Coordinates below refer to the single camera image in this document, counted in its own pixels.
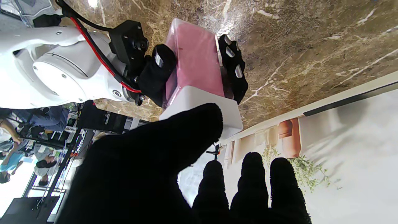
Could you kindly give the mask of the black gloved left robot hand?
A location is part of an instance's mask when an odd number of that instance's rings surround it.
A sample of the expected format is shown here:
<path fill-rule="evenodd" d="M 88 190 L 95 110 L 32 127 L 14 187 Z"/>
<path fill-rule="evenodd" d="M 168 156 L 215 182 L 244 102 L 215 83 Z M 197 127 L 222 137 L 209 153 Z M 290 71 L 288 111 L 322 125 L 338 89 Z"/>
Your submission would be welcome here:
<path fill-rule="evenodd" d="M 209 161 L 192 205 L 178 173 L 218 142 L 221 109 L 207 103 L 122 135 L 105 136 L 74 175 L 58 224 L 310 224 L 294 169 L 285 158 L 270 166 L 247 153 L 238 191 L 228 202 L 220 162 Z"/>

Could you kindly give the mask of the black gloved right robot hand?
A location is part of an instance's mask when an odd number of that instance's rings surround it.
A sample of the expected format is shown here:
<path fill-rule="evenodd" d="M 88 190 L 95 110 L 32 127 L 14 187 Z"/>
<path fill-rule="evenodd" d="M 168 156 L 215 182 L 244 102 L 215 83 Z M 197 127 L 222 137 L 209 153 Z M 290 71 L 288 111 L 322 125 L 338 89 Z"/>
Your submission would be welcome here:
<path fill-rule="evenodd" d="M 230 88 L 233 99 L 240 104 L 248 89 L 248 83 L 244 76 L 245 62 L 237 41 L 231 41 L 224 34 L 218 39 L 219 50 L 222 58 L 223 79 L 225 88 Z M 177 58 L 174 52 L 165 44 L 155 46 L 152 56 L 138 78 L 138 86 L 141 92 L 162 106 L 166 93 L 166 82 L 172 71 L 177 66 Z"/>

